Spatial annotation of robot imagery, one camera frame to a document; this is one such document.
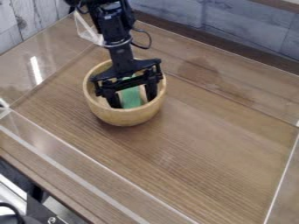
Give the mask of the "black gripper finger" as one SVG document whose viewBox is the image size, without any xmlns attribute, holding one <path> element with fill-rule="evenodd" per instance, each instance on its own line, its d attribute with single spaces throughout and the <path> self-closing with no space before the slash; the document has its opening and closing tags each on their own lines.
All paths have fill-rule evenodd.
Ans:
<svg viewBox="0 0 299 224">
<path fill-rule="evenodd" d="M 108 102 L 110 106 L 114 109 L 120 109 L 122 108 L 122 102 L 120 102 L 118 92 L 115 90 L 107 89 L 104 91 L 104 96 L 107 98 L 107 102 Z"/>
<path fill-rule="evenodd" d="M 144 89 L 146 89 L 147 100 L 151 101 L 158 95 L 158 84 L 156 83 L 148 83 L 144 86 Z"/>
</svg>

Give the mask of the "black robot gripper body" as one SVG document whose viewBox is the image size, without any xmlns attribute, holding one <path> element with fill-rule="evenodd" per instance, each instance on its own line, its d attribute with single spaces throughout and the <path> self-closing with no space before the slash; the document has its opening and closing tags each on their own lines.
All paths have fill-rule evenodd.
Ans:
<svg viewBox="0 0 299 224">
<path fill-rule="evenodd" d="M 116 92 L 163 79 L 160 59 L 136 59 L 132 52 L 131 31 L 135 29 L 135 13 L 127 0 L 91 0 L 88 13 L 103 35 L 112 67 L 94 75 L 96 96 L 104 96 L 107 89 Z"/>
</svg>

